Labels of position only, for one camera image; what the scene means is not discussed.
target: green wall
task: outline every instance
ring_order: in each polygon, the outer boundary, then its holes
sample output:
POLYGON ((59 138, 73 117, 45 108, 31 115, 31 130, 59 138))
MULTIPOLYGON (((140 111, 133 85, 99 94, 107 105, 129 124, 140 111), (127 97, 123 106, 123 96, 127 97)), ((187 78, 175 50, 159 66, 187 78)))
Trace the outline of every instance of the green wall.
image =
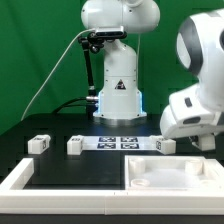
MULTIPOLYGON (((0 133, 20 121, 24 109, 73 37, 83 30, 85 0, 0 0, 0 133)), ((178 63, 175 41, 189 15, 224 7, 223 0, 157 0, 159 27, 142 35, 139 88, 148 113, 160 114, 170 93, 196 80, 178 63)), ((125 42, 134 49, 137 35, 125 42)), ((92 55, 97 88, 103 85, 103 54, 92 55)), ((28 114, 49 113, 87 94, 84 58, 76 43, 28 114)), ((69 112, 84 112, 73 109, 69 112)))

